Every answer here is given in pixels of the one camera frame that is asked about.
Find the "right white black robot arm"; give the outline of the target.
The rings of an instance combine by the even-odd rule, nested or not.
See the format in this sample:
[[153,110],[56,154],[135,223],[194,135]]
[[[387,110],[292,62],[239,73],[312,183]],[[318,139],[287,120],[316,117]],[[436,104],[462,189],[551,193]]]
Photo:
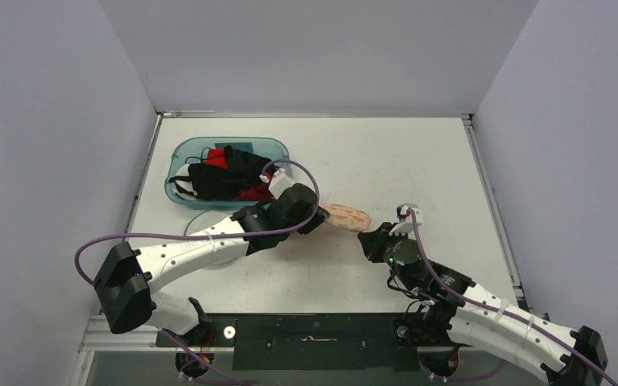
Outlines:
[[470,277],[427,260],[419,243],[383,223],[357,238],[368,261],[387,265],[386,285],[420,307],[395,322],[399,345],[474,347],[547,385],[600,385],[608,365],[600,334],[560,326],[513,305]]

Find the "peach floral padded bra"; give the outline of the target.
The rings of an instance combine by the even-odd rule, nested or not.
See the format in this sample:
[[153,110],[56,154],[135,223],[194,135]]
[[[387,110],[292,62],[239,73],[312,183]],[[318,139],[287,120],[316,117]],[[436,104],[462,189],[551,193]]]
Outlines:
[[321,203],[320,208],[328,214],[325,222],[350,232],[366,232],[372,218],[365,211],[336,203]]

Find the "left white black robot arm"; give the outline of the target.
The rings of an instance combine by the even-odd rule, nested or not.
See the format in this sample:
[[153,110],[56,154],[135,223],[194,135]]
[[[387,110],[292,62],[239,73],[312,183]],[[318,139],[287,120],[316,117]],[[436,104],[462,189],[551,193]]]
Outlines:
[[154,326],[177,334],[188,346],[200,345],[209,321],[202,305],[163,288],[210,265],[275,248],[293,233],[308,234],[327,217],[315,192],[296,183],[277,199],[243,207],[180,243],[133,248],[124,240],[114,245],[93,279],[109,329],[119,335]]

